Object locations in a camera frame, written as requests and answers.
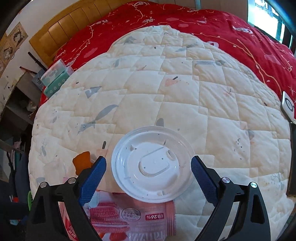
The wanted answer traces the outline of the small orange wrapper scrap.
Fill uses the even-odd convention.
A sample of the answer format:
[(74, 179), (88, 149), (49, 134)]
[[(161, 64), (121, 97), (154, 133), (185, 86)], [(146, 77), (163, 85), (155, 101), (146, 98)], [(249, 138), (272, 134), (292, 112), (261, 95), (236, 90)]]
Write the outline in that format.
[(75, 173), (77, 176), (85, 169), (91, 168), (93, 163), (91, 162), (91, 155), (89, 151), (82, 152), (73, 158), (72, 163), (75, 167)]

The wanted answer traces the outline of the pink snack wrapper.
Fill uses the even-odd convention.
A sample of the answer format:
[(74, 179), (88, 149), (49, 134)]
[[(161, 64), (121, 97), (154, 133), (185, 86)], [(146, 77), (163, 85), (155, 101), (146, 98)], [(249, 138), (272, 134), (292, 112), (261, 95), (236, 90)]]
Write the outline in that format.
[(125, 193), (95, 191), (83, 209), (102, 240), (166, 240), (176, 234), (173, 201), (146, 203)]

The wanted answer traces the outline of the white plastic cup lid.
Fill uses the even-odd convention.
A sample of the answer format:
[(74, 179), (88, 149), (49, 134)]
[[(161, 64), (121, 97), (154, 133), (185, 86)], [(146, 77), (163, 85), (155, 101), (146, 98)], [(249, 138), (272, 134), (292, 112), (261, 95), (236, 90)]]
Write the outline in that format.
[(163, 126), (144, 126), (124, 135), (114, 147), (112, 175), (130, 197), (164, 203), (191, 185), (194, 155), (191, 144), (179, 133)]

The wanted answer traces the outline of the green mesh trash basket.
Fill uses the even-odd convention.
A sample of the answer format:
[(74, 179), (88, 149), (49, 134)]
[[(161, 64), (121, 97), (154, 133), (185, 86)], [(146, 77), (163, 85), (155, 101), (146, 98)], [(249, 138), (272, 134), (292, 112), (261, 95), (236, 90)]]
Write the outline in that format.
[(33, 204), (33, 197), (32, 197), (31, 191), (28, 192), (27, 202), (28, 202), (28, 207), (30, 210), (32, 208), (32, 204)]

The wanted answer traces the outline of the black smartphone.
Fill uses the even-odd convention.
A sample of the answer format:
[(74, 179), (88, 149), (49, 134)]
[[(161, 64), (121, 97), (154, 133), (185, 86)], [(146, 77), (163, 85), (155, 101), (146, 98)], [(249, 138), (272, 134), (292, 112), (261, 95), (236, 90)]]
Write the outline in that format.
[(296, 141), (295, 141), (295, 123), (290, 123), (290, 143), (291, 143), (291, 151), (292, 158), (290, 162), (290, 175), (288, 178), (288, 186), (287, 186), (287, 196), (295, 197), (295, 153), (296, 153)]

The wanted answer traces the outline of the teal tissue box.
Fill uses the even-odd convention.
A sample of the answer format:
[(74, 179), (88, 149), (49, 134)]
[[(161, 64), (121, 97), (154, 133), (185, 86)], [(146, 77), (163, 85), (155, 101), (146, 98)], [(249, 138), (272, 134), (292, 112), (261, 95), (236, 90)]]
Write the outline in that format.
[(55, 94), (61, 86), (66, 82), (66, 80), (72, 75), (74, 72), (71, 66), (66, 67), (66, 69), (57, 76), (44, 90), (44, 95), (50, 98), (53, 94)]

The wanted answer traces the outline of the white desk shelf unit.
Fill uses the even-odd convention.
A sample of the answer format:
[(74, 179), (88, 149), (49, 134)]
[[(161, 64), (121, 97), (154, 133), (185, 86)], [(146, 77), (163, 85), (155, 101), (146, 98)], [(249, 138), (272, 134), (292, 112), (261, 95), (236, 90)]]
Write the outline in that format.
[(41, 90), (34, 84), (33, 76), (25, 72), (16, 84), (1, 79), (1, 140), (6, 141), (33, 126)]

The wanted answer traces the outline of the small white device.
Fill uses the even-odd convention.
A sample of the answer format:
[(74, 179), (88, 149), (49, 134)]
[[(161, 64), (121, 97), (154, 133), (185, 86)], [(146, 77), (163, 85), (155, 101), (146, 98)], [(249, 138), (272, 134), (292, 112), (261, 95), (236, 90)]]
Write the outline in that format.
[(295, 105), (285, 91), (282, 92), (280, 109), (289, 122), (295, 123)]

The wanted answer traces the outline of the blue paper bag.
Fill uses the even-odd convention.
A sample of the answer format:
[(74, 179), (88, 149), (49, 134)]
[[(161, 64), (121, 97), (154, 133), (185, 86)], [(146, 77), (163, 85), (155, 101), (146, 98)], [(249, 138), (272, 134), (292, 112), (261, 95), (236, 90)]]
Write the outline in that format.
[(33, 77), (32, 82), (37, 86), (39, 90), (43, 90), (44, 84), (41, 81), (42, 75), (45, 73), (45, 70), (41, 69), (39, 72)]

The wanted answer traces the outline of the white quilted blanket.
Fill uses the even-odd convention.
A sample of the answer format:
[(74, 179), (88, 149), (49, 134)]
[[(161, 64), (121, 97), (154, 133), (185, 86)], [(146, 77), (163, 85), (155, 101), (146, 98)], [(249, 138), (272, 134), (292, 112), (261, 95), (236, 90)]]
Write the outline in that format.
[(234, 183), (259, 185), (276, 240), (295, 205), (288, 197), (290, 125), (278, 96), (238, 60), (169, 26), (124, 35), (76, 70), (35, 117), (29, 154), (39, 183), (75, 175), (89, 151), (110, 160), (142, 126), (181, 134), (202, 161)]

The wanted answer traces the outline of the white tissue pack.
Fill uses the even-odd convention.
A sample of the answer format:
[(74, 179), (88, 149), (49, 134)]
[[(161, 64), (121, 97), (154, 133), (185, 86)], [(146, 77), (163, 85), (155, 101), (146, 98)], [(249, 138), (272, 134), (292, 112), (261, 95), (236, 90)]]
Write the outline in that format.
[(47, 87), (65, 70), (65, 63), (59, 59), (42, 75), (41, 82)]

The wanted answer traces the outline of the red patterned bed duvet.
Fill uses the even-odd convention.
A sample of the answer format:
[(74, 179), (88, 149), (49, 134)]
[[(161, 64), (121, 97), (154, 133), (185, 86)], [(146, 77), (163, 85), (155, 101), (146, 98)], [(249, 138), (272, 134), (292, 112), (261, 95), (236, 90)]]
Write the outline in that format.
[(128, 1), (75, 33), (58, 50), (53, 62), (62, 59), (78, 69), (106, 52), (125, 34), (158, 25), (169, 25), (222, 49), (250, 68), (278, 96), (285, 91), (295, 100), (292, 51), (239, 17), (213, 9), (195, 10), (176, 4)]

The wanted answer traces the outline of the wooden headboard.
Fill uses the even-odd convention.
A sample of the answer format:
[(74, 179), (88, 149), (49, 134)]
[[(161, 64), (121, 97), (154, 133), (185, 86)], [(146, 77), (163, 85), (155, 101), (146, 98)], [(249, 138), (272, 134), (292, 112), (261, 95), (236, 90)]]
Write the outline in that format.
[(84, 0), (62, 10), (43, 25), (29, 40), (30, 45), (46, 66), (50, 66), (58, 50), (75, 33), (94, 23), (112, 10), (128, 3), (125, 0)]

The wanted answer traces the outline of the wall posters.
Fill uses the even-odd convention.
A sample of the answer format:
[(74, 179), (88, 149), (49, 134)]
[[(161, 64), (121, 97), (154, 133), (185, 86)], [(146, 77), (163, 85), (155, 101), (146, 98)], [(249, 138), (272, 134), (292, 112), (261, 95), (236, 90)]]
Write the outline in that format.
[(10, 34), (5, 34), (1, 39), (1, 75), (27, 37), (28, 34), (22, 24), (18, 22)]

